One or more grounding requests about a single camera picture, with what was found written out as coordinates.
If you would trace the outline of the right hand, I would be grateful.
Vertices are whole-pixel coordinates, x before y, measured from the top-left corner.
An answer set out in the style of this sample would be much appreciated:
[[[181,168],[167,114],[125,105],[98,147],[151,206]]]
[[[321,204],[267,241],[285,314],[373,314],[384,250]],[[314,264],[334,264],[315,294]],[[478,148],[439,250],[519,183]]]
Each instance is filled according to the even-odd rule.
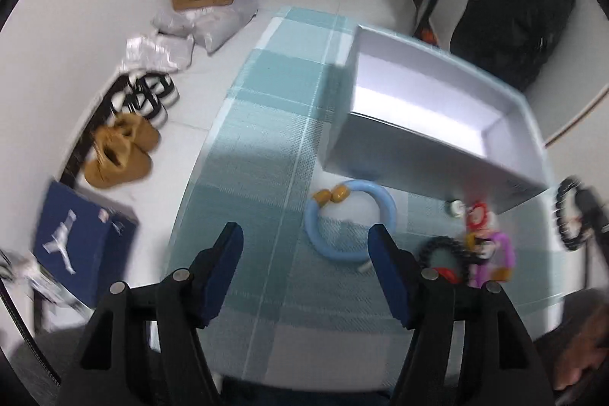
[[[575,385],[587,369],[599,369],[608,355],[608,307],[596,309],[570,341],[554,368],[554,390]]]

